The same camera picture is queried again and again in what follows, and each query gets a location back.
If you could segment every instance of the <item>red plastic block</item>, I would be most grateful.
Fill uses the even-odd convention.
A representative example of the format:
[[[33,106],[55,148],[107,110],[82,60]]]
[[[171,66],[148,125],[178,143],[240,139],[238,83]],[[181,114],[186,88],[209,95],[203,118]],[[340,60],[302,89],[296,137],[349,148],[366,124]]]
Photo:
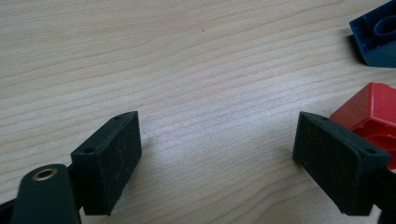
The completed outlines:
[[[392,155],[389,168],[396,169],[395,89],[371,82],[330,118],[389,152]]]

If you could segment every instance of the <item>black plastic part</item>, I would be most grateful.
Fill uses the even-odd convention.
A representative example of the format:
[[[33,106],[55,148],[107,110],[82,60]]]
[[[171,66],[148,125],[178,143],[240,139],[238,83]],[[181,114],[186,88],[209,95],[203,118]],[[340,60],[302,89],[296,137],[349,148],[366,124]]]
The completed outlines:
[[[15,199],[0,205],[0,223],[11,223],[12,212],[14,211]]]
[[[368,216],[388,152],[325,117],[301,112],[293,157],[342,213]]]
[[[66,166],[42,166],[22,179],[12,223],[81,223]]]
[[[72,152],[85,214],[111,214],[141,155],[137,111],[110,119]]]
[[[76,173],[76,170],[74,169],[73,163],[67,167],[69,170],[69,176],[70,180],[72,182],[72,188],[73,188],[73,195],[76,203],[76,209],[79,210],[82,207],[82,199],[84,197],[84,192],[82,191],[83,186],[82,186],[82,179],[78,178],[78,175]]]
[[[396,174],[387,170],[377,177],[374,198],[382,210],[378,223],[396,223]]]

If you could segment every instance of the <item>blue plastic block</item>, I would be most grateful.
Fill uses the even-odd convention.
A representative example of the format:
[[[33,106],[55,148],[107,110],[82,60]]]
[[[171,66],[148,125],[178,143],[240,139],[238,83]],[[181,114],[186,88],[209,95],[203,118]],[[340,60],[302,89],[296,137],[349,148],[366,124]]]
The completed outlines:
[[[349,25],[368,66],[396,67],[396,0]]]

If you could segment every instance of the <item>wood grain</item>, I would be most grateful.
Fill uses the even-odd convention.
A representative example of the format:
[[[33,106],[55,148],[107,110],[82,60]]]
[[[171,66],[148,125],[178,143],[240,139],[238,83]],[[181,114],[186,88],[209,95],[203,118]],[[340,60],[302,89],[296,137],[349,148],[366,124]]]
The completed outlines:
[[[384,3],[1,1],[0,203],[138,110],[143,157],[112,216],[84,223],[376,223],[342,215],[291,151],[299,111],[396,86],[348,41]]]

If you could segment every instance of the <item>wooden table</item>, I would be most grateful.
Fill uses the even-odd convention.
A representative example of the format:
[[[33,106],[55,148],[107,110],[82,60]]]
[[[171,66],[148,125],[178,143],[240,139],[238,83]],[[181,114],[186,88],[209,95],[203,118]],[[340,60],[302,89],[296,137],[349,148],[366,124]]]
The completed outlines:
[[[83,223],[376,223],[342,215],[291,152],[299,111],[396,86],[348,41],[386,2],[0,2],[1,203],[137,110],[142,159],[112,216]]]

